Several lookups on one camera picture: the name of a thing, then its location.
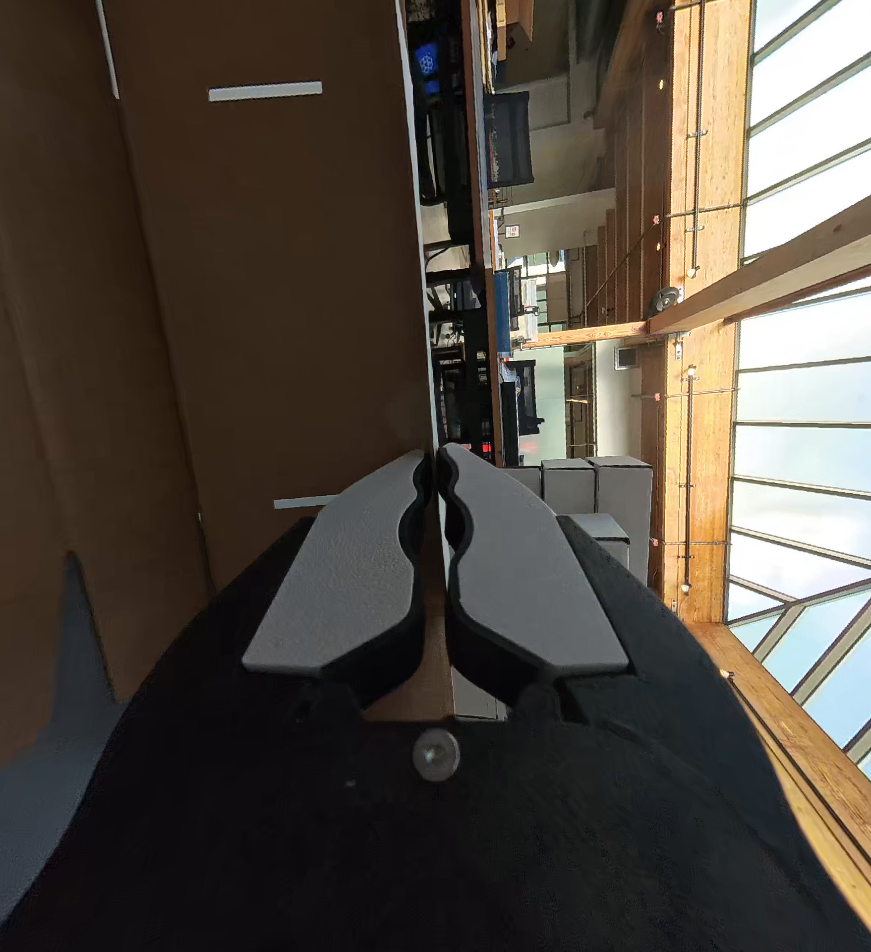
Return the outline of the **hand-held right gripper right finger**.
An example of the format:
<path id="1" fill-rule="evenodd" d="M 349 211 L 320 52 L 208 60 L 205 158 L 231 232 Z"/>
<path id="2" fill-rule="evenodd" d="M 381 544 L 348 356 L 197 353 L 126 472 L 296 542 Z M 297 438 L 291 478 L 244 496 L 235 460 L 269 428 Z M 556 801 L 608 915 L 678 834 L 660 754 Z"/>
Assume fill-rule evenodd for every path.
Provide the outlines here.
<path id="1" fill-rule="evenodd" d="M 453 667 L 508 708 L 534 685 L 630 673 L 630 657 L 550 507 L 458 444 L 439 448 L 436 473 L 452 551 Z"/>

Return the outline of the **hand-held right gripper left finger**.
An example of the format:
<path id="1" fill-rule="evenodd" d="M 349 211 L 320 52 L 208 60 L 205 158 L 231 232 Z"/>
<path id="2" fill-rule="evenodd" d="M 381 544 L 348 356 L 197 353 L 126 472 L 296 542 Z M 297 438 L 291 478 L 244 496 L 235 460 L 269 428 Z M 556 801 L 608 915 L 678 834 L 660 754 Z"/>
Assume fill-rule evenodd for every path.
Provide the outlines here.
<path id="1" fill-rule="evenodd" d="M 418 670 L 429 456 L 411 450 L 322 508 L 242 657 L 253 673 L 341 684 L 361 708 Z"/>

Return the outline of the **white cardboard box brown inside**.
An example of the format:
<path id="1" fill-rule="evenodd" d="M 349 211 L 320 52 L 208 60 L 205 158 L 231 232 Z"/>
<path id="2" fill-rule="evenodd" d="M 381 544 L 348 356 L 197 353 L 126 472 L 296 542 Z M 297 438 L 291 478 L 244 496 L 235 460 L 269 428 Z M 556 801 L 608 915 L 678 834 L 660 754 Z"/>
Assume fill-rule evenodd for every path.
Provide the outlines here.
<path id="1" fill-rule="evenodd" d="M 0 772 L 300 515 L 434 446 L 427 2 L 0 2 Z"/>

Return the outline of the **stack of white boxes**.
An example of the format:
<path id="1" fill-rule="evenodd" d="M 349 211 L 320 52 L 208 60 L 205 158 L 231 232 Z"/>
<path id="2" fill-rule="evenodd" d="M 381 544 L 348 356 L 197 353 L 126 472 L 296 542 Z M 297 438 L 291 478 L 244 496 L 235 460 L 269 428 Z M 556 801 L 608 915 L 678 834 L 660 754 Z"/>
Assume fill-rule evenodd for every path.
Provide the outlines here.
<path id="1" fill-rule="evenodd" d="M 545 460 L 536 466 L 503 468 L 539 496 L 557 515 L 570 517 L 608 550 L 626 541 L 622 560 L 629 572 L 647 585 L 652 468 L 628 456 Z"/>

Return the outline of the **black computer monitor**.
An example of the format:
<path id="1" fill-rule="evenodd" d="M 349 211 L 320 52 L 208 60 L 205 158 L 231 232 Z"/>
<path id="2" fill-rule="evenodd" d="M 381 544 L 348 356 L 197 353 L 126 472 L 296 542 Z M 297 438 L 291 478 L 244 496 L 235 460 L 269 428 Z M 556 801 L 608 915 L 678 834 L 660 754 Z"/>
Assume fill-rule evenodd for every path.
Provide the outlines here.
<path id="1" fill-rule="evenodd" d="M 500 364 L 500 402 L 502 420 L 503 465 L 520 466 L 522 436 L 536 436 L 544 418 L 537 411 L 533 360 L 506 360 Z"/>

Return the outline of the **wooden column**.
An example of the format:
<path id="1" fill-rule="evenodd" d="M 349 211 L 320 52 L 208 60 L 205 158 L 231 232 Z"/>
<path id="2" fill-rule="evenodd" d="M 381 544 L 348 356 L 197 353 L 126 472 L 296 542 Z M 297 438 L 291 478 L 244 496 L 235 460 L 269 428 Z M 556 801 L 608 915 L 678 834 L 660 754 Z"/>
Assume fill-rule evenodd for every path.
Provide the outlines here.
<path id="1" fill-rule="evenodd" d="M 539 334 L 536 340 L 525 341 L 523 351 L 584 346 L 614 340 L 645 339 L 650 337 L 650 321 L 581 327 Z"/>

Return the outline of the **blue tray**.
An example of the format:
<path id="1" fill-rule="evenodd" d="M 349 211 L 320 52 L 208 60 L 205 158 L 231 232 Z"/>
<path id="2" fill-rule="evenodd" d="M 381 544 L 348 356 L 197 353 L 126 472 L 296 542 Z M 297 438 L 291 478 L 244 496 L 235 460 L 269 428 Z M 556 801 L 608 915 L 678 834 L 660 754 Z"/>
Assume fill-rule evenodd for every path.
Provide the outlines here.
<path id="1" fill-rule="evenodd" d="M 502 358 L 512 353 L 513 333 L 518 330 L 523 311 L 521 268 L 511 267 L 493 274 L 496 348 Z"/>

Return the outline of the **large glass window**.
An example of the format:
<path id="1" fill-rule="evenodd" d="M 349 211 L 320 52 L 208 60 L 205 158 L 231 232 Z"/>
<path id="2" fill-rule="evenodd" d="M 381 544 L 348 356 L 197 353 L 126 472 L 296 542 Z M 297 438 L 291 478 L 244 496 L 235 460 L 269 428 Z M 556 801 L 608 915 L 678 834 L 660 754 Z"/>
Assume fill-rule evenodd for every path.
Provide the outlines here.
<path id="1" fill-rule="evenodd" d="M 871 1 L 755 2 L 742 263 L 871 195 Z M 727 624 L 871 779 L 871 275 L 739 324 Z"/>

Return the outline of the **grey desk with black legs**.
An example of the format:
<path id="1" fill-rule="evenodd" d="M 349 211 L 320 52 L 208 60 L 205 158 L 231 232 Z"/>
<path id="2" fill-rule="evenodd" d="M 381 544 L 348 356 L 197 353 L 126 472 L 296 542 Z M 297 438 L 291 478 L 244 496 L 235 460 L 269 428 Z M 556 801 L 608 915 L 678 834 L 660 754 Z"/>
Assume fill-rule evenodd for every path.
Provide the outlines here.
<path id="1" fill-rule="evenodd" d="M 497 346 L 495 286 L 493 280 L 494 252 L 491 248 L 492 218 L 489 208 L 486 126 L 484 113 L 484 73 L 481 4 L 461 1 L 462 38 L 464 48 L 465 114 L 469 175 L 472 189 L 471 207 L 474 229 L 473 260 L 485 279 L 489 348 L 488 366 L 491 387 L 493 427 L 493 463 L 504 464 L 503 416 Z"/>

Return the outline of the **black mesh office chair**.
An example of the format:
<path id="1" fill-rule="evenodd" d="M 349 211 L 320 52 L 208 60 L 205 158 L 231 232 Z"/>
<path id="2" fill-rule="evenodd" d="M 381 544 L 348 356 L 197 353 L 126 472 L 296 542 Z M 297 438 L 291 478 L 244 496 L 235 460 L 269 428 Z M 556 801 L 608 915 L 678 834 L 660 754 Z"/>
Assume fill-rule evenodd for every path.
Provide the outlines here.
<path id="1" fill-rule="evenodd" d="M 488 188 L 534 181 L 529 130 L 529 92 L 491 93 L 483 97 L 487 134 Z"/>

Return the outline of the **metal conduit pipe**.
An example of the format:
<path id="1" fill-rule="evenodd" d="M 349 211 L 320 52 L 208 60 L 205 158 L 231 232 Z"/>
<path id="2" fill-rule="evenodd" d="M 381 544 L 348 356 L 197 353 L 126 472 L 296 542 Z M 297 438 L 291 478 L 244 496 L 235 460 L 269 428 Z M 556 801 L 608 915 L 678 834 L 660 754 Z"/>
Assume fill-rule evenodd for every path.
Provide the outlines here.
<path id="1" fill-rule="evenodd" d="M 701 218 L 701 192 L 702 192 L 702 143 L 705 136 L 703 126 L 703 78 L 704 78 L 704 40 L 705 40 L 705 18 L 706 1 L 694 3 L 698 10 L 697 32 L 696 32 L 696 90 L 695 90 L 695 116 L 694 130 L 691 135 L 693 143 L 693 197 L 692 197 L 692 224 L 688 228 L 691 234 L 691 264 L 688 269 L 688 278 L 694 279 L 699 274 L 699 234 L 703 227 Z"/>

